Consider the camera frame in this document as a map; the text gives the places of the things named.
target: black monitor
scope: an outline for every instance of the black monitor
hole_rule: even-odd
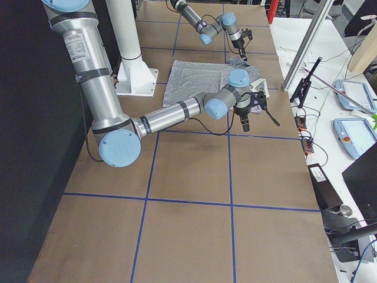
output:
[[[350,194],[368,224],[377,221],[377,143],[343,173]]]

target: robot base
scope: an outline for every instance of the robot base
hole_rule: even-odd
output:
[[[141,70],[130,68],[130,80],[127,78],[123,62],[120,64],[118,83],[115,90],[119,96],[148,96],[154,95],[156,89],[158,69],[148,68],[143,62]]]

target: robotic arm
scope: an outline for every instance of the robotic arm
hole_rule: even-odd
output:
[[[220,119],[236,105],[236,113],[247,119],[251,106],[265,104],[263,92],[251,92],[247,72],[234,70],[229,74],[229,83],[218,93],[200,93],[171,107],[131,118],[123,113],[115,92],[92,2],[59,2],[60,6],[49,0],[43,2],[52,30],[60,33],[64,39],[77,73],[76,82],[92,112],[92,131],[100,155],[110,166],[132,164],[140,154],[140,140],[143,137],[186,121],[203,111],[214,119]]]
[[[204,16],[200,18],[192,7],[186,3],[186,0],[170,0],[170,3],[200,34],[200,40],[203,44],[211,43],[219,33],[225,30],[232,41],[233,47],[238,50],[240,57],[247,61],[244,38],[248,37],[249,40],[252,40],[252,31],[249,29],[240,30],[234,13],[228,12],[219,15],[217,18],[213,18],[213,24],[208,24],[203,20]]]

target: white pillar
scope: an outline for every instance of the white pillar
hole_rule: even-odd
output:
[[[117,94],[153,96],[158,70],[143,61],[131,0],[106,0],[121,55]]]

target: red object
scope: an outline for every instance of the red object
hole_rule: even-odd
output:
[[[272,24],[273,18],[275,17],[277,6],[279,6],[280,0],[272,0],[270,4],[269,13],[267,15],[267,19],[269,20],[269,24]]]

